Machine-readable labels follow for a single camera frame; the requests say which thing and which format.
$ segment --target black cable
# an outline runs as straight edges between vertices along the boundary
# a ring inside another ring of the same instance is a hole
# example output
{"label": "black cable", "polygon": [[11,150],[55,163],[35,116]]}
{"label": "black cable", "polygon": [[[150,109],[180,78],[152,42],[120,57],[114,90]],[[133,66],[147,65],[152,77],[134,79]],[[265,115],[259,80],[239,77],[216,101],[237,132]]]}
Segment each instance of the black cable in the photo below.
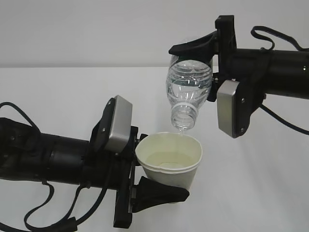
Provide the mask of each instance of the black cable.
{"label": "black cable", "polygon": [[309,130],[304,130],[300,127],[297,127],[291,123],[289,123],[288,121],[284,120],[282,117],[280,117],[279,115],[277,115],[276,113],[274,113],[273,111],[271,111],[270,109],[268,109],[266,106],[264,105],[261,105],[260,108],[262,110],[264,110],[266,113],[270,114],[272,117],[274,117],[275,119],[277,119],[280,123],[282,123],[283,125],[297,131],[297,132],[300,132],[302,134],[305,134],[305,135],[309,135]]}
{"label": "black cable", "polygon": [[257,33],[257,32],[256,32],[257,30],[266,32],[266,33],[268,33],[268,34],[271,34],[271,35],[273,35],[273,36],[276,36],[276,37],[278,37],[278,38],[280,38],[280,39],[283,39],[283,40],[289,42],[289,43],[292,44],[298,51],[301,51],[301,52],[307,52],[307,51],[309,51],[309,48],[302,48],[302,47],[298,44],[298,42],[296,41],[296,39],[294,39],[293,37],[288,36],[288,35],[286,35],[286,34],[283,34],[282,32],[279,32],[279,31],[276,31],[276,30],[274,30],[274,29],[271,29],[271,28],[268,28],[268,27],[264,27],[264,26],[255,26],[255,27],[253,27],[252,30],[251,30],[251,35],[252,35],[253,37],[255,37],[256,39],[259,39],[259,40],[265,40],[265,41],[269,41],[269,42],[272,43],[271,48],[268,49],[268,50],[274,49],[274,47],[275,47],[275,42],[274,42],[271,38],[269,38],[269,37],[267,37],[267,36],[265,36],[265,35],[261,35],[261,34]]}
{"label": "black cable", "polygon": [[0,103],[0,108],[8,105],[12,108],[14,108],[36,131],[37,133],[41,133],[40,129],[37,127],[37,125],[35,125],[35,123],[28,117],[28,115],[26,115],[26,113],[24,111],[22,111],[17,105],[11,103],[11,102],[2,102]]}
{"label": "black cable", "polygon": [[111,157],[110,163],[109,163],[109,169],[108,169],[108,173],[104,182],[104,185],[102,187],[102,190],[96,200],[96,202],[94,203],[94,205],[88,210],[88,212],[83,215],[81,218],[79,218],[78,220],[76,220],[77,225],[82,224],[84,221],[86,221],[88,218],[91,217],[91,215],[93,215],[93,213],[98,209],[98,207],[100,206],[107,188],[108,188],[108,183],[110,181],[111,175],[112,175],[112,168],[113,168],[113,157]]}
{"label": "black cable", "polygon": [[78,196],[79,196],[81,190],[84,189],[84,188],[90,188],[89,185],[80,185],[80,186],[77,188],[77,190],[76,190],[76,192],[75,192],[75,197],[74,197],[74,200],[73,200],[73,203],[72,203],[70,209],[68,210],[68,212],[66,213],[66,215],[65,215],[62,219],[60,219],[58,222],[56,222],[56,223],[54,223],[54,224],[52,224],[52,225],[50,225],[50,226],[47,226],[47,227],[34,227],[34,226],[31,226],[31,225],[28,224],[28,222],[27,222],[28,218],[29,218],[30,215],[33,214],[36,210],[38,210],[39,208],[41,208],[41,207],[43,207],[44,205],[46,205],[46,204],[51,200],[51,198],[52,198],[52,196],[53,196],[53,194],[54,194],[54,192],[55,192],[55,189],[54,189],[54,187],[53,187],[52,185],[50,185],[50,184],[48,184],[48,183],[46,183],[46,182],[42,182],[42,183],[43,183],[43,185],[47,185],[47,186],[49,187],[49,195],[48,195],[48,197],[47,197],[47,200],[46,200],[43,204],[41,204],[40,206],[37,206],[37,207],[35,207],[34,209],[30,210],[30,211],[25,215],[25,217],[24,217],[24,224],[25,224],[26,228],[27,228],[28,230],[32,231],[32,232],[50,231],[50,230],[53,229],[53,228],[57,228],[57,227],[59,227],[59,226],[64,225],[64,224],[67,222],[67,220],[69,219],[69,217],[70,217],[70,215],[71,215],[71,213],[72,213],[72,211],[73,211],[73,208],[74,208],[74,206],[75,206],[75,204],[76,204],[77,198],[78,198]]}

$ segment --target black strap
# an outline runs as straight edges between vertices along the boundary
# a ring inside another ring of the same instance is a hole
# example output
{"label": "black strap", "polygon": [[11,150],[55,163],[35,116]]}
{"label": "black strap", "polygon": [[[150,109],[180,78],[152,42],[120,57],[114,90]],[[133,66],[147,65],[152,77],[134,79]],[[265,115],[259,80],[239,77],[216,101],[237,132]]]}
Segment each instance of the black strap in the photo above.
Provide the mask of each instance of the black strap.
{"label": "black strap", "polygon": [[293,37],[288,36],[288,35],[286,35],[286,34],[283,34],[282,32],[279,32],[279,31],[276,31],[276,30],[274,30],[274,29],[271,29],[271,28],[268,28],[268,27],[264,27],[264,26],[255,26],[255,27],[253,27],[252,30],[251,30],[251,35],[252,35],[253,37],[255,37],[256,39],[259,39],[259,40],[265,40],[265,41],[269,41],[269,42],[272,43],[271,48],[268,49],[268,50],[273,50],[273,49],[275,48],[275,42],[274,42],[271,38],[269,38],[269,37],[267,37],[267,36],[265,36],[265,35],[261,35],[261,34],[257,33],[257,32],[256,32],[257,30],[258,30],[258,31],[266,32],[266,33],[268,33],[268,34],[271,34],[271,35],[273,35],[273,36],[276,36],[276,37],[278,37],[278,38],[280,38],[280,39],[283,39],[283,40],[285,40],[285,41],[291,43],[298,51],[301,51],[301,52],[307,52],[307,51],[309,51],[309,48],[302,48],[302,47],[298,44],[298,42],[296,41],[296,39],[294,39]]}
{"label": "black strap", "polygon": [[50,226],[47,226],[47,227],[34,227],[34,226],[31,226],[31,225],[28,224],[28,222],[27,222],[28,218],[30,217],[31,214],[33,214],[39,208],[41,208],[44,205],[46,205],[51,200],[51,198],[53,197],[54,192],[55,192],[55,189],[54,189],[54,187],[51,184],[48,184],[46,181],[43,181],[42,184],[49,187],[49,195],[48,195],[46,201],[43,204],[41,204],[41,205],[35,207],[34,209],[30,210],[25,215],[25,217],[24,217],[25,226],[26,226],[26,228],[28,230],[30,230],[32,232],[51,232],[51,231],[61,230],[61,228],[66,226],[66,224],[69,222],[69,220],[70,220],[70,223],[71,223],[71,221],[75,220],[75,218],[73,219],[73,218],[69,218],[69,217],[70,217],[70,215],[71,215],[71,213],[73,211],[73,208],[74,208],[74,206],[76,204],[77,198],[78,198],[78,196],[79,196],[79,194],[80,194],[82,189],[90,188],[90,186],[89,185],[80,185],[77,188],[77,190],[75,192],[75,197],[74,197],[73,203],[72,203],[70,209],[68,210],[68,212],[66,213],[66,215],[61,220],[59,220],[58,222],[56,222],[56,223],[54,223],[54,224],[52,224]]}

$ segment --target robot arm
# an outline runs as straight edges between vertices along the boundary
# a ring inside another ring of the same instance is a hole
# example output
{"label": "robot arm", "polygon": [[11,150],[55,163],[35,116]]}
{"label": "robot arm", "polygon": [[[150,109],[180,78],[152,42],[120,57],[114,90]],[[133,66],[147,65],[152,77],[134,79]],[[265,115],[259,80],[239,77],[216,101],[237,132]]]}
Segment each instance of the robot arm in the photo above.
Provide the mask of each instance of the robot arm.
{"label": "robot arm", "polygon": [[[272,42],[270,49],[237,48],[233,15],[218,17],[215,27],[213,33],[175,45],[169,53],[205,63],[218,55],[219,72],[213,75],[208,101],[217,101],[219,129],[233,138],[242,136],[251,114],[258,107],[268,110],[262,105],[266,94],[309,99],[308,49],[292,37],[262,26],[254,27],[252,35]],[[298,51],[273,50],[274,42],[256,30],[287,40]]]}
{"label": "robot arm", "polygon": [[[30,124],[0,118],[0,179],[42,182],[50,189],[47,200],[29,211],[25,226],[33,232],[74,232],[98,208],[107,189],[116,191],[114,227],[129,228],[132,214],[164,203],[183,202],[189,192],[183,188],[157,183],[142,177],[134,184],[138,128],[131,126],[132,104],[120,96],[111,98],[101,120],[93,128],[89,141],[41,133],[39,128],[16,105]],[[68,213],[57,223],[37,228],[27,223],[29,216],[47,204],[54,193],[48,181],[79,185]],[[101,188],[94,205],[79,219],[70,217],[83,188]],[[0,223],[0,231],[26,232]]]}

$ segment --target black cylindrical tube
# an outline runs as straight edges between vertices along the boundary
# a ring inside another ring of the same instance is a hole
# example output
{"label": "black cylindrical tube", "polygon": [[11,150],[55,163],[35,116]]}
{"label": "black cylindrical tube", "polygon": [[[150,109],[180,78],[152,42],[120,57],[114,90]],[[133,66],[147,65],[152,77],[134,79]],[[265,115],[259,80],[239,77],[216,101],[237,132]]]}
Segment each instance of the black cylindrical tube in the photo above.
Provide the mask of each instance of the black cylindrical tube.
{"label": "black cylindrical tube", "polygon": [[[79,185],[88,183],[101,188],[105,183],[113,152],[102,150],[94,155],[86,140],[41,134],[37,141],[28,125],[11,122],[7,130],[0,131],[0,138],[8,146],[0,146],[0,179],[13,181],[55,181]],[[131,159],[122,156],[114,158],[109,189],[119,189],[124,178],[124,170]]]}
{"label": "black cylindrical tube", "polygon": [[[231,78],[244,80],[259,72],[261,51],[237,49],[226,67]],[[299,51],[267,51],[269,65],[262,77],[262,89],[267,94],[309,99],[309,53]]]}
{"label": "black cylindrical tube", "polygon": [[265,93],[309,99],[309,53],[273,51]]}
{"label": "black cylindrical tube", "polygon": [[46,178],[62,183],[79,183],[88,141],[55,136],[52,143],[50,154],[47,154]]}

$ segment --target wire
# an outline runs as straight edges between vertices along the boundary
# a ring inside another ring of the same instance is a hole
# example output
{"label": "wire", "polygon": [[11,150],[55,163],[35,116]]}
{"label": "wire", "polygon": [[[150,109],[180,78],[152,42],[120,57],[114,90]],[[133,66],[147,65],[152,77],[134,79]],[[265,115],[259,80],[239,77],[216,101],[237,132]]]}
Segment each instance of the wire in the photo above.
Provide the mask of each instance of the wire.
{"label": "wire", "polygon": [[46,200],[43,204],[41,204],[40,206],[35,207],[34,209],[30,210],[30,211],[25,215],[25,217],[24,217],[24,224],[25,224],[26,228],[27,228],[28,230],[32,231],[32,232],[43,232],[43,231],[48,231],[48,230],[51,230],[51,229],[53,229],[53,228],[55,229],[55,228],[57,228],[58,226],[61,226],[61,225],[64,225],[65,223],[67,223],[67,220],[69,219],[69,217],[70,217],[70,215],[71,215],[71,213],[72,213],[72,211],[73,211],[73,208],[74,208],[74,206],[75,206],[75,204],[76,204],[77,198],[78,198],[78,196],[79,196],[81,190],[84,189],[84,188],[89,188],[89,187],[90,187],[89,185],[84,185],[84,184],[83,184],[83,185],[80,185],[80,186],[77,188],[77,190],[76,190],[76,192],[75,192],[75,197],[74,197],[74,200],[73,200],[73,203],[72,203],[70,209],[68,210],[68,212],[66,213],[66,215],[65,215],[62,219],[60,219],[58,222],[55,222],[54,224],[52,224],[52,225],[50,225],[50,226],[47,226],[47,227],[34,227],[34,226],[31,226],[31,225],[29,225],[29,224],[27,223],[28,218],[29,218],[30,215],[33,214],[36,210],[38,210],[39,208],[41,208],[41,207],[43,207],[44,205],[46,205],[46,204],[51,200],[51,198],[52,198],[52,196],[53,196],[53,194],[54,194],[54,192],[55,192],[54,187],[53,187],[52,185],[48,184],[46,181],[43,181],[42,184],[49,187],[49,195],[48,195],[47,200]]}
{"label": "wire", "polygon": [[5,106],[5,105],[8,105],[8,106],[14,108],[39,134],[41,133],[40,129],[37,127],[37,125],[35,125],[35,123],[28,117],[28,115],[26,115],[26,113],[24,111],[22,111],[17,105],[7,101],[7,102],[0,103],[0,108]]}
{"label": "wire", "polygon": [[271,111],[270,109],[268,109],[266,106],[261,105],[260,108],[262,110],[264,110],[266,113],[270,114],[272,117],[274,117],[276,120],[278,120],[280,123],[282,123],[283,125],[299,132],[305,135],[309,135],[309,130],[304,130],[300,127],[297,127],[291,123],[289,123],[288,121],[284,120],[282,117],[280,117],[279,115],[277,115],[276,113],[274,113],[273,111]]}
{"label": "wire", "polygon": [[96,200],[96,202],[94,203],[94,205],[88,210],[88,212],[83,215],[81,218],[79,218],[78,220],[76,220],[76,223],[77,225],[80,225],[82,224],[84,221],[86,221],[88,218],[91,217],[91,215],[93,215],[93,213],[98,209],[98,207],[100,206],[105,194],[106,194],[106,191],[107,191],[107,188],[108,188],[108,183],[110,181],[110,178],[111,178],[111,175],[112,175],[112,167],[113,167],[113,157],[111,157],[111,163],[109,164],[109,169],[108,169],[108,174],[107,174],[107,177],[105,179],[105,183],[102,187],[102,190]]}

